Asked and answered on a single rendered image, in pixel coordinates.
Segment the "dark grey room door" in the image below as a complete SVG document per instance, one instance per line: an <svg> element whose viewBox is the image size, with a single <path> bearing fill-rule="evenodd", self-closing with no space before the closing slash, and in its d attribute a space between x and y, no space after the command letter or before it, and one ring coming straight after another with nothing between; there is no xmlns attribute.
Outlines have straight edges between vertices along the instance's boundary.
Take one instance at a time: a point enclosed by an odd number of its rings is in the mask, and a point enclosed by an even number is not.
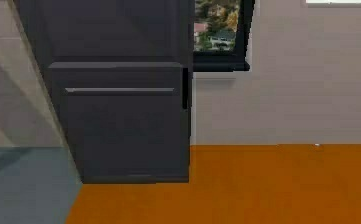
<svg viewBox="0 0 361 224"><path fill-rule="evenodd" d="M188 181L193 0L12 1L81 181Z"/></svg>

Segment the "black framed window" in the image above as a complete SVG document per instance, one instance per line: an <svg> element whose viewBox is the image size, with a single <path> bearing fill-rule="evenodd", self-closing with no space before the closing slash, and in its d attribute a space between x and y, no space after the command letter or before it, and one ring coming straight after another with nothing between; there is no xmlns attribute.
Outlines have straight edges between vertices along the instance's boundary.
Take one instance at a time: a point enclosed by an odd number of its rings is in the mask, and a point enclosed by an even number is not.
<svg viewBox="0 0 361 224"><path fill-rule="evenodd" d="M249 71L255 0L195 0L193 70Z"/></svg>

